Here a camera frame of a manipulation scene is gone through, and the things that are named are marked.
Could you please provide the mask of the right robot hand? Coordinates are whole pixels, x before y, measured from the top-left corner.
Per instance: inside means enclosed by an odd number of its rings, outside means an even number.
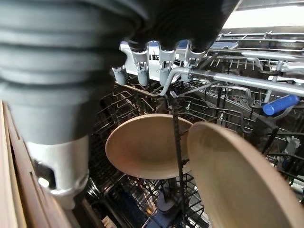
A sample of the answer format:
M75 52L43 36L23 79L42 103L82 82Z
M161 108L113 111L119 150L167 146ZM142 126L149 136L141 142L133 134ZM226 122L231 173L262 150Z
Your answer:
M89 134L122 41L211 47L238 0L3 0L0 98L9 106L39 184L65 209L89 177Z

